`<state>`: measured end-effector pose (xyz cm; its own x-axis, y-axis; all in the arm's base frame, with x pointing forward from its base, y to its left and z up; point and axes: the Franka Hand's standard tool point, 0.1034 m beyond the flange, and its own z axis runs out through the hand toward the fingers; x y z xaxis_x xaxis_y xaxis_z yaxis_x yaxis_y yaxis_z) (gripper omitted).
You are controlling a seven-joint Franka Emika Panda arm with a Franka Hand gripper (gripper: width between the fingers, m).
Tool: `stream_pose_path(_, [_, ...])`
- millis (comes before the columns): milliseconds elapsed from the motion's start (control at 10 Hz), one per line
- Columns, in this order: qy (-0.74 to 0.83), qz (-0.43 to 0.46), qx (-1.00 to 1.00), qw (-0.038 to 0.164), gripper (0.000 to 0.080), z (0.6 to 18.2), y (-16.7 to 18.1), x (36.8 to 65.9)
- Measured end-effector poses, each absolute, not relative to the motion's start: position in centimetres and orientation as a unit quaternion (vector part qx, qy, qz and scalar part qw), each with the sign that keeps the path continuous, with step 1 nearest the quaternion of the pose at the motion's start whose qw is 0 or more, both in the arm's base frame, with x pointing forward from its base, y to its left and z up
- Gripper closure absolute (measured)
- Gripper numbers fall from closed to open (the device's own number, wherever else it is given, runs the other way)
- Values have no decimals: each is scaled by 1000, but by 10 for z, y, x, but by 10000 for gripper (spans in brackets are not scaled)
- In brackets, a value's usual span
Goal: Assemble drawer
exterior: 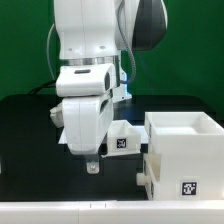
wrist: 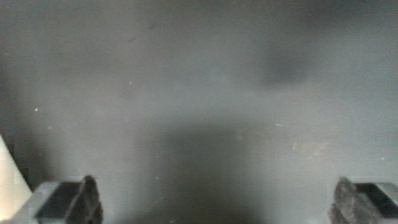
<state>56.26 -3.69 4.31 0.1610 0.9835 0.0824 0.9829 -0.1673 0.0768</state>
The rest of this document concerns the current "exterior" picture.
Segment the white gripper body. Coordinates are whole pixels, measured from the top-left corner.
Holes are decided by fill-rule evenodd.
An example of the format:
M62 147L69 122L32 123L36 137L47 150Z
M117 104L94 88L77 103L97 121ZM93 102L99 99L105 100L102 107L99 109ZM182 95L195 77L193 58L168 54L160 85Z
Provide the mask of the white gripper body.
M50 110L56 127L63 127L67 146L74 155L97 154L113 121L112 93L67 97Z

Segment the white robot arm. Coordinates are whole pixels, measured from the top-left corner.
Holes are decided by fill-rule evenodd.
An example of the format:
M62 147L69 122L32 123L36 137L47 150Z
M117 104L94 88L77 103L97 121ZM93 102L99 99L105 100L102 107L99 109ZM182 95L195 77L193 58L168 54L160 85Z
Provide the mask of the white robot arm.
M136 154L140 134L114 119L114 105L131 95L135 51L151 50L163 39L168 15L163 0L54 0L55 27L64 64L56 79L62 101L50 117L63 129L59 142L99 172L99 149Z

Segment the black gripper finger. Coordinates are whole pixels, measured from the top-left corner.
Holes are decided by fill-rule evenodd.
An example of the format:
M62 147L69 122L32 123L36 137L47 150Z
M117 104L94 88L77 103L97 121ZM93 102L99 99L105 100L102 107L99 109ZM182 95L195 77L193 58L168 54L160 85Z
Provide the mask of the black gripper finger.
M85 157L86 169L89 174L98 174L100 170L99 166L99 156L98 155L88 155Z

